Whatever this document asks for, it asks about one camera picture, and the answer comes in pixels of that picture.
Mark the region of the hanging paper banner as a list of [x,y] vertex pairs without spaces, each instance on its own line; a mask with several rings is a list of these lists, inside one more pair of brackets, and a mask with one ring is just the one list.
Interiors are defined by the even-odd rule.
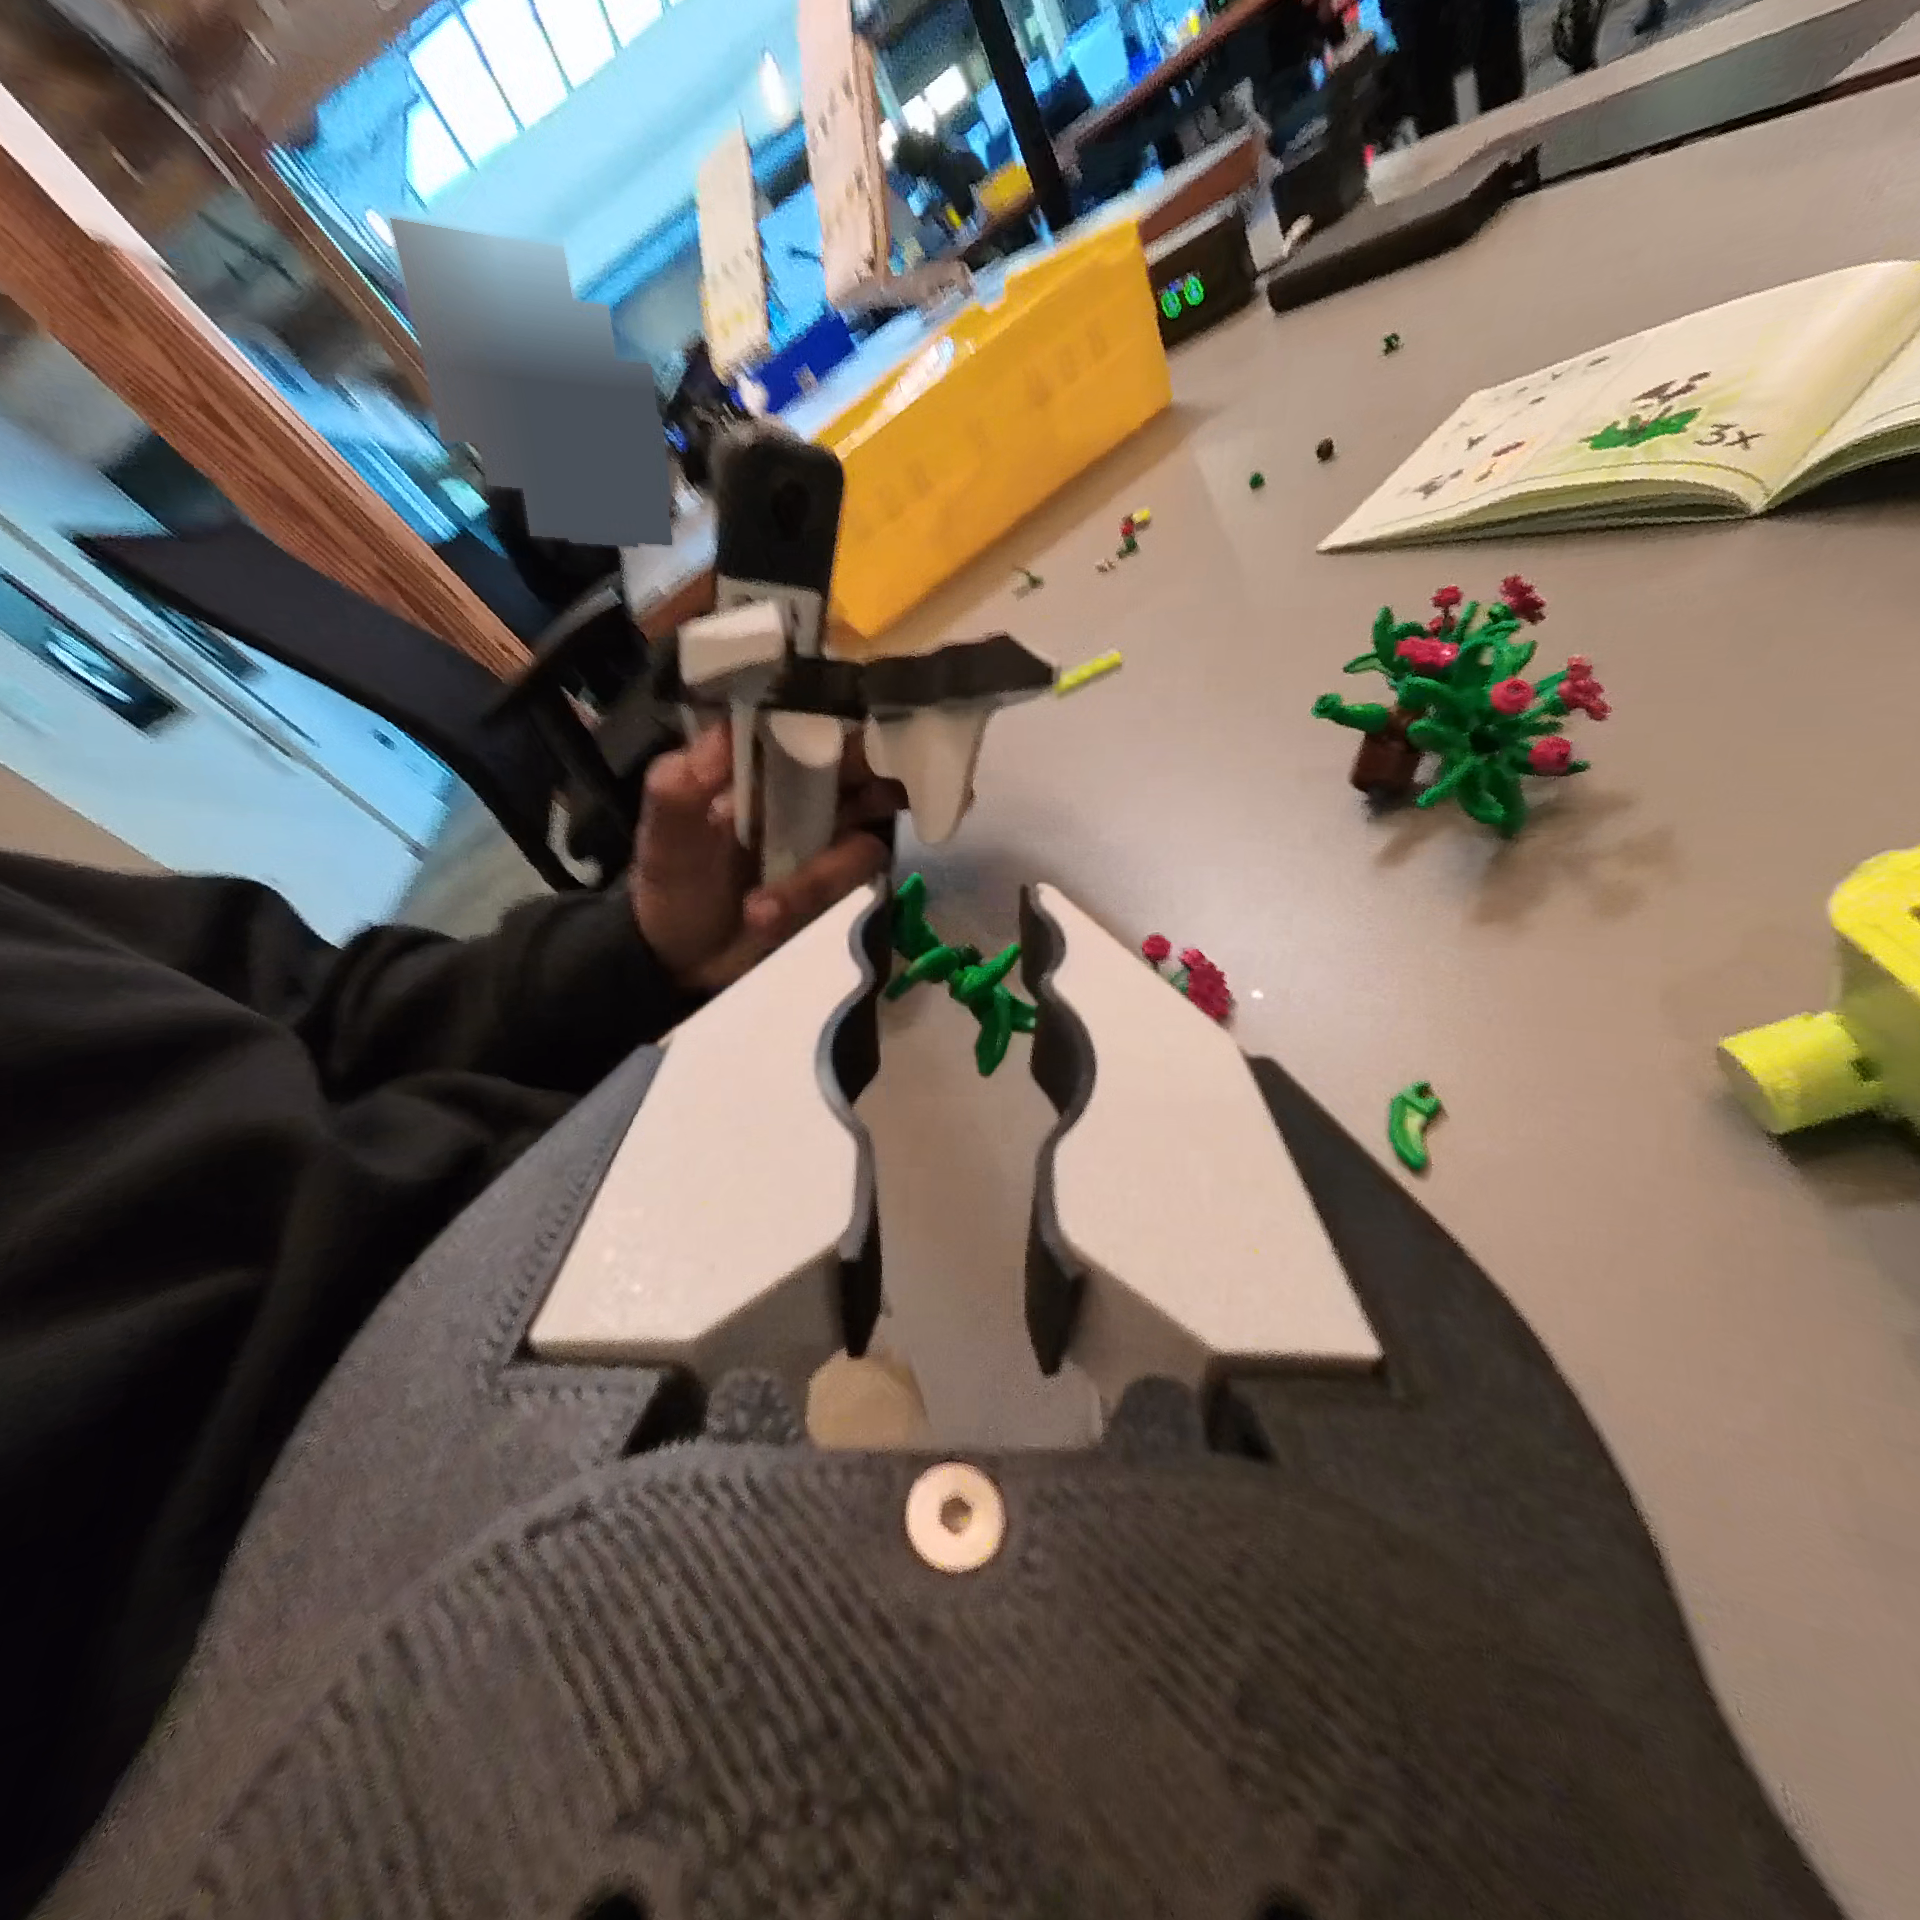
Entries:
[[870,45],[852,3],[799,3],[801,115],[826,303],[848,314],[893,274],[890,182]]
[[772,344],[755,155],[742,122],[736,120],[700,163],[695,213],[702,338],[714,372],[732,381]]

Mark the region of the pink toy flower sprig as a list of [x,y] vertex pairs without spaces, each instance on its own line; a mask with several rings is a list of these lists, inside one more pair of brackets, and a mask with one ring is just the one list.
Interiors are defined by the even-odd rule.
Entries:
[[1157,979],[1174,989],[1189,1004],[1218,1026],[1237,1014],[1237,996],[1224,969],[1198,947],[1177,947],[1152,932],[1140,942],[1140,959]]

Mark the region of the person's left forearm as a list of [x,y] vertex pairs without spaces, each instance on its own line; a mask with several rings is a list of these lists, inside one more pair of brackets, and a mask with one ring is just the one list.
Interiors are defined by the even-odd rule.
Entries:
[[174,1687],[384,1291],[698,994],[628,892],[343,947],[235,877],[4,854],[4,1916]]

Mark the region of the person's left hand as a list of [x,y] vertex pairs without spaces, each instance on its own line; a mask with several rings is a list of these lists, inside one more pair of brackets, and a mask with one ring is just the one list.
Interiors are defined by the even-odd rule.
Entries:
[[628,895],[637,928],[693,996],[731,989],[761,961],[893,869],[906,792],[874,777],[858,743],[842,757],[829,848],[776,880],[734,822],[734,753],[724,725],[659,757],[644,783]]

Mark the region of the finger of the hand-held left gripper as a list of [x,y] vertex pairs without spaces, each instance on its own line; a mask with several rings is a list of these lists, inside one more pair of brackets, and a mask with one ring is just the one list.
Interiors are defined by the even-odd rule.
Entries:
[[900,787],[921,844],[952,843],[969,818],[983,745],[997,715],[1052,690],[1054,674],[1036,672],[1015,684],[880,707],[864,721],[869,766],[877,779]]
[[864,687],[1052,687],[1058,668],[1018,636],[952,640],[932,653],[874,658]]

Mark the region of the dark flat tray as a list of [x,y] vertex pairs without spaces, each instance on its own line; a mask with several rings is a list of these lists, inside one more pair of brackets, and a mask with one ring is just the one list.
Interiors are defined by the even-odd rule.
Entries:
[[1446,257],[1541,182],[1538,148],[1477,156],[1403,200],[1365,200],[1332,228],[1308,230],[1265,278],[1276,317]]

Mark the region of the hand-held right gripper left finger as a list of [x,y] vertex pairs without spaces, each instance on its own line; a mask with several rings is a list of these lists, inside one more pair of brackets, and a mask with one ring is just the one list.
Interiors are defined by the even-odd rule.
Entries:
[[547,1364],[717,1388],[867,1351],[883,1246],[873,1137],[893,897],[869,883],[680,1022],[529,1329]]

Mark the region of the wooden beam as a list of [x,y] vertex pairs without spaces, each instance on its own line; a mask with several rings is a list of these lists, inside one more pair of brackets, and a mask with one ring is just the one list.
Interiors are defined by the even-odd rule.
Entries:
[[3,148],[4,294],[287,554],[516,680],[531,650],[255,371],[10,93]]

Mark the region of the green toy plant stem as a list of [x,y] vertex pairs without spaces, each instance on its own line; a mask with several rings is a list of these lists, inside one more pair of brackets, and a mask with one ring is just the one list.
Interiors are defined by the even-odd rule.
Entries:
[[1039,1009],[1020,999],[1012,982],[1020,945],[987,954],[969,942],[944,941],[930,918],[923,875],[905,877],[893,897],[890,941],[899,967],[883,999],[899,1002],[919,989],[944,990],[975,1020],[972,1063],[983,1078],[998,1072],[1015,1039],[1036,1033]]

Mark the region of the open instruction booklet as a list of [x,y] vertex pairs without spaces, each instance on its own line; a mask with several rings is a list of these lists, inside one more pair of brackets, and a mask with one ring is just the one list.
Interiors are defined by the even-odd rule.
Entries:
[[1917,451],[1919,265],[1863,262],[1470,395],[1319,553],[1749,520]]

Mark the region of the yellow plastic crate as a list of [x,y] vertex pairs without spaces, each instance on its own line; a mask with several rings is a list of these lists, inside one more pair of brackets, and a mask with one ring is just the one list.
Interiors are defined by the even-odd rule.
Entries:
[[1015,268],[816,432],[845,481],[829,614],[885,635],[1170,405],[1134,223]]

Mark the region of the toy brick flower bush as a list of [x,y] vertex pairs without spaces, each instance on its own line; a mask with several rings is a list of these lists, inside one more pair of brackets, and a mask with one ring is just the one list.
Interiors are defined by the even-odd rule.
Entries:
[[1516,840],[1530,795],[1590,765],[1572,722],[1601,726],[1615,702],[1594,661],[1572,654],[1536,672],[1548,603],[1524,574],[1490,597],[1439,589],[1424,618],[1376,614],[1366,649],[1343,666],[1378,684],[1376,699],[1322,693],[1311,717],[1353,737],[1351,787],[1376,809],[1454,809],[1480,831]]

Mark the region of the yellow-green toy cup planter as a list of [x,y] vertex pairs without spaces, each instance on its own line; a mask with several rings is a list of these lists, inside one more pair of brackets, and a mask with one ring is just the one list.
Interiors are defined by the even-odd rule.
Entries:
[[1740,1110],[1770,1141],[1856,1121],[1919,1139],[1919,851],[1869,859],[1828,901],[1828,1004],[1722,1039]]

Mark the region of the black device with green lights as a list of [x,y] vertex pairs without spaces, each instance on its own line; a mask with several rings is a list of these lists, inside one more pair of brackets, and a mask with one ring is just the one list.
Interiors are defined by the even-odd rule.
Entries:
[[1247,211],[1237,199],[1147,244],[1144,262],[1166,352],[1249,310],[1261,290]]

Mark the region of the black pole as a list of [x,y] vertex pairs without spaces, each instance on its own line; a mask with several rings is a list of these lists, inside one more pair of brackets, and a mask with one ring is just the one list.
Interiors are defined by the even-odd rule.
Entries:
[[1063,161],[1044,124],[1044,112],[1031,83],[1012,19],[1003,3],[969,3],[983,57],[997,85],[1003,108],[1015,133],[1026,169],[1034,216],[1054,239],[1075,224],[1075,199]]

